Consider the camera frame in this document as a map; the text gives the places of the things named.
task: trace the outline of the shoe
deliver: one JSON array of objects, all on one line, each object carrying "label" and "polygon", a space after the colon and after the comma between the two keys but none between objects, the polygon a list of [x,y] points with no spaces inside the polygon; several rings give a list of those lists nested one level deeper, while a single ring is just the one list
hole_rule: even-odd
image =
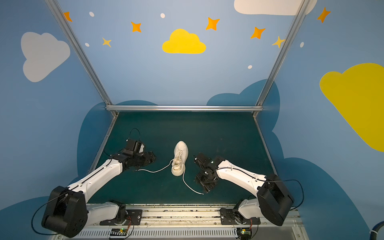
[{"label": "shoe", "polygon": [[172,174],[180,176],[185,170],[185,161],[188,157],[188,147],[185,142],[180,141],[176,144],[174,150],[175,158],[172,161]]}]

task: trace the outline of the light blue backdrop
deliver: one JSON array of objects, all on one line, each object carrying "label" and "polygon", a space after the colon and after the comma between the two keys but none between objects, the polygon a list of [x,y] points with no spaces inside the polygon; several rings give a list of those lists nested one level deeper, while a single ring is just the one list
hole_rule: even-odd
[{"label": "light blue backdrop", "polygon": [[[317,18],[324,7],[331,13],[321,23]],[[267,141],[272,154],[279,148],[282,150],[283,156],[276,157],[276,161],[301,158],[320,167],[345,191],[369,228],[384,220],[384,152],[372,149],[356,134],[321,92],[319,83],[322,76],[330,71],[343,73],[361,63],[384,66],[383,11],[383,1],[318,0],[304,19],[276,78],[280,111],[273,103],[274,97],[269,96],[264,103],[265,110],[258,116],[263,134],[268,135],[268,131],[273,129],[277,136],[275,140],[270,137]],[[274,128],[269,130],[273,114],[277,114],[278,119]],[[357,109],[356,114],[364,114],[364,109]],[[276,167],[286,172],[286,164]],[[307,171],[310,172],[304,171],[302,179],[313,181],[317,174],[310,168]],[[320,202],[329,200],[328,196],[319,196],[318,199]],[[334,204],[335,201],[337,199],[333,198],[329,203]],[[329,205],[317,202],[308,207],[324,212]],[[307,214],[307,217],[307,224],[318,218],[315,214]],[[350,224],[351,216],[340,217],[338,221],[329,219],[320,226],[323,229],[335,227],[335,231],[344,232],[340,228],[345,229],[342,226]],[[345,239],[369,238],[366,226],[350,224],[349,231],[357,229],[366,234],[364,238],[356,234],[349,235],[349,238],[344,235]],[[310,239],[331,239],[326,231],[309,234]]]},{"label": "light blue backdrop", "polygon": [[[1,239],[20,239],[20,234],[44,238],[32,232],[33,212],[55,187],[86,173],[111,122],[71,47],[69,58],[43,80],[25,77],[20,43],[29,31],[68,43],[44,0],[1,1]],[[42,213],[35,226],[47,232],[39,227]]]},{"label": "light blue backdrop", "polygon": [[[272,44],[278,36],[285,38],[293,20],[293,16],[241,14],[234,0],[59,3],[63,12],[70,12],[70,25],[114,104],[143,100],[206,105],[214,95],[239,94],[268,77],[279,51]],[[217,31],[205,30],[208,17],[220,19]],[[141,33],[132,32],[131,22],[141,23]],[[255,27],[265,28],[261,39],[250,38]],[[165,53],[162,44],[178,28],[197,34],[206,51]],[[103,45],[103,38],[111,40],[111,47]]]}]

